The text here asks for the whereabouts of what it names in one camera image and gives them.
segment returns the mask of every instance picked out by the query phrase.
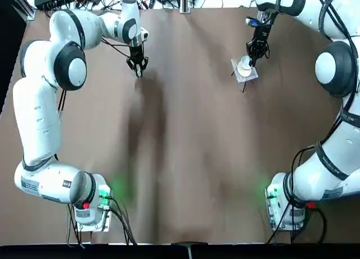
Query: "green light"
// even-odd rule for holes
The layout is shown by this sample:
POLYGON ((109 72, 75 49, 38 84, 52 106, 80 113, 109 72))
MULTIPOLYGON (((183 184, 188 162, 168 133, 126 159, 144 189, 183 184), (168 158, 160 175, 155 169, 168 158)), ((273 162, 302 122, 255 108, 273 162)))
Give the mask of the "green light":
POLYGON ((99 190, 99 205, 104 207, 104 206, 109 206, 109 199, 106 199, 110 197, 110 194, 108 192, 108 189, 101 189, 99 190))
POLYGON ((269 194, 276 197, 276 196, 277 196, 277 190, 278 190, 278 188, 279 188, 279 185, 277 185, 277 184, 271 184, 271 185, 268 187, 269 194))

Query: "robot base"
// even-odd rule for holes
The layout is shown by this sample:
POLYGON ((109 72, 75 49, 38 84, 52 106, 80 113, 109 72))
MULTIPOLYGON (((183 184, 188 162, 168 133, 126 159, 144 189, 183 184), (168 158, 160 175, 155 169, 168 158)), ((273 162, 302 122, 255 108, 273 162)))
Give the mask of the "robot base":
POLYGON ((96 213, 95 215, 101 215, 100 221, 96 224, 86 224, 84 223, 78 223, 79 231, 81 232, 108 232, 110 231, 110 221, 111 221, 111 211, 109 210, 103 210, 99 207, 110 207, 111 201, 110 200, 102 200, 100 198, 100 194, 109 194, 110 196, 113 195, 113 192, 109 188, 109 186, 106 184, 105 179, 98 174, 93 174, 93 177, 96 181, 96 191, 97 197, 94 197, 94 200, 91 202, 91 208, 94 208, 96 213))
MULTIPOLYGON (((278 173, 273 178, 271 184, 265 188, 266 209, 272 231, 275 231, 278 227, 284 211, 286 211, 286 213, 281 221, 278 231, 293 230, 293 208, 291 205, 286 208, 289 202, 286 200, 283 191, 284 176, 284 173, 278 173)), ((294 224, 296 231, 301 230, 304 226, 304 217, 305 209, 294 207, 294 224)))

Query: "white object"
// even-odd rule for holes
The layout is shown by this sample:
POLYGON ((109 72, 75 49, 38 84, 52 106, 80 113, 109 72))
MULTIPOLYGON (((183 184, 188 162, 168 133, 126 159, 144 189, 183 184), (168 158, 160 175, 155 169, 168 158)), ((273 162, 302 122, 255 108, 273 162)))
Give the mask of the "white object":
POLYGON ((13 87, 13 105, 24 161, 35 165, 60 149, 60 118, 56 90, 42 77, 25 77, 13 87))
POLYGON ((247 81, 259 78, 258 73, 257 73, 257 71, 256 71, 256 69, 254 67, 251 67, 250 74, 249 75, 246 74, 247 76, 244 77, 238 71, 239 70, 238 66, 241 65, 240 62, 237 62, 236 59, 231 59, 231 65, 232 65, 234 75, 235 75, 236 80, 237 80, 238 83, 245 83, 247 81))
MULTIPOLYGON (((290 7, 294 1, 281 0, 281 7, 290 7)), ((321 2, 319 0, 305 0, 305 5, 300 14, 295 19, 301 21, 307 27, 318 31, 318 19, 320 16, 321 2)), ((256 0, 258 5, 267 3, 275 5, 276 0, 256 0)), ((358 52, 360 52, 360 39, 358 32, 360 21, 360 0, 333 0, 332 6, 335 8, 342 21, 344 22, 358 52)), ((333 41, 343 41, 349 44, 344 35, 334 25, 329 14, 326 13, 323 29, 325 34, 333 41)), ((335 74, 335 60, 329 53, 319 55, 315 72, 319 82, 326 84, 332 80, 335 74)), ((343 98, 346 104, 349 96, 343 98)), ((350 113, 360 115, 360 95, 355 94, 354 101, 349 109, 350 113)), ((334 176, 319 160, 317 154, 313 154, 306 162, 298 167, 294 172, 294 195, 302 202, 318 201, 324 199, 335 199, 347 195, 360 193, 360 129, 342 122, 330 138, 322 144, 323 150, 330 161, 343 173, 349 175, 344 181, 334 176)), ((268 195, 273 192, 273 187, 277 187, 275 198, 267 199, 269 220, 272 229, 275 230, 279 225, 284 209, 288 204, 284 192, 285 173, 278 173, 274 176, 271 184, 266 188, 268 195)), ((282 220, 280 230, 292 230, 292 206, 287 209, 282 220)), ((297 230, 303 226, 305 218, 304 209, 295 208, 298 215, 294 215, 294 223, 297 230)))
POLYGON ((320 83, 330 83, 335 75, 335 70, 335 59, 330 53, 323 52, 317 57, 315 63, 315 74, 320 83))
POLYGON ((248 77, 251 74, 251 66, 249 65, 250 57, 245 55, 241 58, 240 62, 237 64, 237 71, 243 77, 248 77))
POLYGON ((69 79, 75 86, 81 86, 86 79, 86 65, 80 58, 75 58, 69 65, 69 79))
POLYGON ((136 2, 127 2, 123 8, 121 17, 107 14, 106 20, 87 11, 55 12, 50 20, 50 41, 32 41, 21 52, 21 71, 26 77, 13 87, 15 117, 24 149, 24 159, 15 171, 15 185, 43 199, 74 204, 81 231, 109 230, 111 212, 103 210, 104 202, 109 201, 101 199, 100 192, 110 195, 111 190, 102 176, 55 159, 61 146, 56 91, 60 85, 80 88, 84 84, 87 68, 83 49, 99 45, 102 36, 124 41, 124 36, 113 35, 115 26, 127 38, 140 42, 147 39, 149 33, 141 27, 136 2), (67 62, 68 66, 59 66, 67 62))

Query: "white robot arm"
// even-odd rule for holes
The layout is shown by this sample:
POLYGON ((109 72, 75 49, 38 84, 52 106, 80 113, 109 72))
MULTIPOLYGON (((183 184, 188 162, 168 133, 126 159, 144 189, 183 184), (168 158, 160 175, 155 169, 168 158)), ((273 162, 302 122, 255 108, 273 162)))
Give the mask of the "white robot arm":
POLYGON ((278 14, 287 14, 319 31, 333 43, 319 55, 315 74, 332 96, 342 98, 333 129, 310 149, 315 153, 295 172, 278 173, 265 189, 272 229, 300 230, 305 204, 360 193, 360 96, 357 91, 360 51, 360 0, 256 0, 256 19, 246 23, 255 28, 254 38, 246 44, 250 65, 266 55, 267 38, 278 14), (341 18, 344 27, 336 17, 341 18))
POLYGON ((56 91, 80 89, 86 81, 84 50, 98 46, 102 37, 128 44, 138 77, 147 64, 142 43, 148 32, 141 28, 134 0, 124 0, 121 15, 96 16, 88 11, 63 10, 50 19, 50 41, 30 41, 20 52, 21 75, 13 88, 13 104, 24 156, 15 171, 16 186, 31 195, 73 204, 75 219, 84 226, 99 224, 111 190, 97 174, 59 162, 60 116, 56 91))

